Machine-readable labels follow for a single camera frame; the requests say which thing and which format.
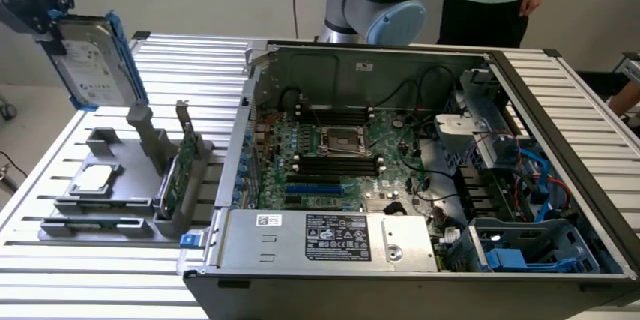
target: black pants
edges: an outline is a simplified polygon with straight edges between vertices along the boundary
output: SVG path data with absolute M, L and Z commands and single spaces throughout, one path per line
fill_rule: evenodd
M 520 2 L 444 0 L 438 44 L 519 48 L 530 23 L 519 14 Z

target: slotted metal table surface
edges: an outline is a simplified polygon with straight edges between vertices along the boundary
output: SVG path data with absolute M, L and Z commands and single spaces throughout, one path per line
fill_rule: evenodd
M 136 48 L 136 62 L 154 110 L 154 125 L 180 139 L 176 100 L 190 101 L 196 130 L 216 144 L 202 185 L 192 226 L 211 221 L 219 176 L 227 155 L 240 92 L 248 40 L 152 34 Z M 507 57 L 590 167 L 598 182 L 640 232 L 638 143 L 603 117 L 564 68 L 543 52 L 515 50 Z M 138 134 L 127 109 L 79 112 L 0 213 L 0 319 L 206 319 L 182 277 L 179 249 L 88 247 L 39 241 L 40 219 L 54 210 L 79 170 L 94 127 L 114 127 L 122 138 Z M 188 258 L 200 253 L 191 250 Z M 626 311 L 598 308 L 575 318 L 636 319 L 640 302 Z

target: power supply label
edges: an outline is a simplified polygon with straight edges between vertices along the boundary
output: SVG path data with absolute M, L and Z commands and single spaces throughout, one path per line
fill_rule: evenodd
M 307 215 L 306 239 L 310 260 L 371 261 L 370 229 L 363 215 Z

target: white wall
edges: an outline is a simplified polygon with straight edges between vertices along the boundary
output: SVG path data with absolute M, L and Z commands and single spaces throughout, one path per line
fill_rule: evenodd
M 442 0 L 423 0 L 430 22 L 422 42 L 439 37 Z M 298 0 L 300 33 L 314 37 L 326 0 Z M 294 37 L 291 0 L 76 0 L 75 13 L 115 9 L 136 30 L 222 36 Z M 582 69 L 607 70 L 623 51 L 640 50 L 639 0 L 546 0 L 524 46 L 556 48 Z M 0 26 L 0 83 L 59 85 L 47 57 L 26 35 Z

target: gray floor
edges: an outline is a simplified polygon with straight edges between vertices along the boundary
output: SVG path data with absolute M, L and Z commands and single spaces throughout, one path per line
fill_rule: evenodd
M 0 119 L 0 150 L 28 173 L 75 114 L 70 93 L 64 88 L 0 85 L 0 94 L 18 107 L 19 113 L 11 121 Z M 7 163 L 0 156 L 0 166 Z M 24 180 L 15 169 L 10 170 L 10 176 L 19 184 Z M 0 209 L 10 199 L 10 194 L 0 191 Z

